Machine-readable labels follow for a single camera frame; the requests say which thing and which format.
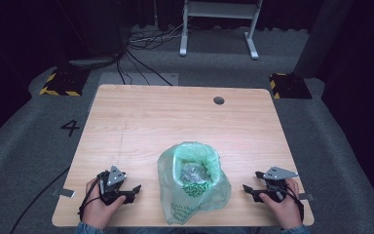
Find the person's right hand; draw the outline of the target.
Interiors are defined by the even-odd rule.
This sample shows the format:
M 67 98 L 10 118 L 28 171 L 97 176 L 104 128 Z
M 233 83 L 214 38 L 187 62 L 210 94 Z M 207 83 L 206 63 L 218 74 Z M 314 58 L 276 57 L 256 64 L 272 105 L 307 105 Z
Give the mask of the person's right hand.
M 289 195 L 280 203 L 275 202 L 265 193 L 261 193 L 259 197 L 273 212 L 282 229 L 289 230 L 303 224 L 298 205 Z

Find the green plastic bag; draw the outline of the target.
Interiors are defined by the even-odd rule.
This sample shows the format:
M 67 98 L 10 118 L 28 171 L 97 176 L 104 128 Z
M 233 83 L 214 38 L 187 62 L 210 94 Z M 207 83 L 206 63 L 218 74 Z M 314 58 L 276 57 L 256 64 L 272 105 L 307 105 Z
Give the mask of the green plastic bag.
M 232 192 L 231 183 L 221 168 L 222 180 L 207 196 L 199 198 L 186 196 L 172 175 L 173 153 L 177 145 L 163 152 L 157 161 L 161 205 L 168 224 L 184 224 L 197 212 L 222 209 L 228 204 Z

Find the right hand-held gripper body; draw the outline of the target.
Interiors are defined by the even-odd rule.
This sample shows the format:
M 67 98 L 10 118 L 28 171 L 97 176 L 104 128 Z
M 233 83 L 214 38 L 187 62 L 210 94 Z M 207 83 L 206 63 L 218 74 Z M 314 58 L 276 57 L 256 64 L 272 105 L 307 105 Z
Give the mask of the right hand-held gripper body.
M 287 192 L 286 179 L 298 177 L 298 174 L 286 169 L 273 166 L 266 173 L 264 173 L 265 190 L 256 190 L 256 195 L 252 196 L 255 202 L 262 203 L 259 195 L 265 193 L 275 202 L 280 203 L 285 197 Z

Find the crumpled grey wrapper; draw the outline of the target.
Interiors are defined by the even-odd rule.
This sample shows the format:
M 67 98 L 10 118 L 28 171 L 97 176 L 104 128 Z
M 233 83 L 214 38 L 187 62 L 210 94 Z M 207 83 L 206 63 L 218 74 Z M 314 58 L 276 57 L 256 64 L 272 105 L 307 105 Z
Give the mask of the crumpled grey wrapper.
M 210 176 L 203 164 L 187 162 L 181 165 L 180 180 L 189 183 L 210 182 Z

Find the black yellow-striped base plate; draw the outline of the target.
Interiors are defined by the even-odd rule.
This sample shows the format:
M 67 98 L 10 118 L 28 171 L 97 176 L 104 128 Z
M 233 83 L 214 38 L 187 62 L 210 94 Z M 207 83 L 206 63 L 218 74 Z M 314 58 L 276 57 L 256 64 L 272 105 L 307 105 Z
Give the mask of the black yellow-striped base plate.
M 293 73 L 274 73 L 269 77 L 273 97 L 311 99 L 312 95 L 305 80 Z
M 40 95 L 79 97 L 90 75 L 89 70 L 58 71 L 48 77 Z

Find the person's left hand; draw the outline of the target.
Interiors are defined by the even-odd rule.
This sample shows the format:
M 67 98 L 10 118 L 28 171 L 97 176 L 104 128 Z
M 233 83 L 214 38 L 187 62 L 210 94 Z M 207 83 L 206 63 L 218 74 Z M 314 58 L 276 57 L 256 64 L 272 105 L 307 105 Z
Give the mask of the person's left hand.
M 114 203 L 106 206 L 98 199 L 99 187 L 95 178 L 87 183 L 86 191 L 90 193 L 89 203 L 84 208 L 82 221 L 94 228 L 104 230 L 114 213 L 124 204 L 126 197 L 121 196 Z

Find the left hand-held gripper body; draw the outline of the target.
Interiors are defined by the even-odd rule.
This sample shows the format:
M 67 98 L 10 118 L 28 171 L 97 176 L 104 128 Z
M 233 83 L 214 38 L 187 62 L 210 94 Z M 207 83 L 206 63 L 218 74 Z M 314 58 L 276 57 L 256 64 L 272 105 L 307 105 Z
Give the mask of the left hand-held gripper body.
M 116 166 L 112 166 L 109 171 L 100 173 L 97 178 L 99 179 L 100 199 L 106 206 L 111 205 L 121 196 L 126 197 L 125 204 L 134 201 L 135 196 L 126 196 L 124 191 L 120 190 L 127 176 Z

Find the white metal table frame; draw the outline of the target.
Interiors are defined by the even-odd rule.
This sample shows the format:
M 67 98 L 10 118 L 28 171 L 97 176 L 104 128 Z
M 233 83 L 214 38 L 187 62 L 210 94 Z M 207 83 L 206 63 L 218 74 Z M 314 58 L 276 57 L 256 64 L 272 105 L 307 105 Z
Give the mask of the white metal table frame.
M 220 18 L 235 20 L 251 20 L 248 32 L 245 32 L 244 39 L 253 59 L 259 59 L 253 35 L 256 23 L 262 8 L 263 0 L 255 0 L 252 4 L 242 3 L 220 3 L 220 2 L 197 2 L 194 0 L 184 0 L 183 23 L 180 40 L 179 54 L 182 57 L 187 55 L 188 45 L 188 20 L 189 18 Z

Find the grey pillar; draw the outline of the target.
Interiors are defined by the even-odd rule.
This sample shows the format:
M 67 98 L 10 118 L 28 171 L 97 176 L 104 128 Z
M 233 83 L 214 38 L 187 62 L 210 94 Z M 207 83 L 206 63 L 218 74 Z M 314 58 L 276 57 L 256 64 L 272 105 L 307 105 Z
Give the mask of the grey pillar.
M 324 0 L 305 47 L 293 69 L 299 78 L 313 78 L 319 71 L 349 14 L 354 0 Z

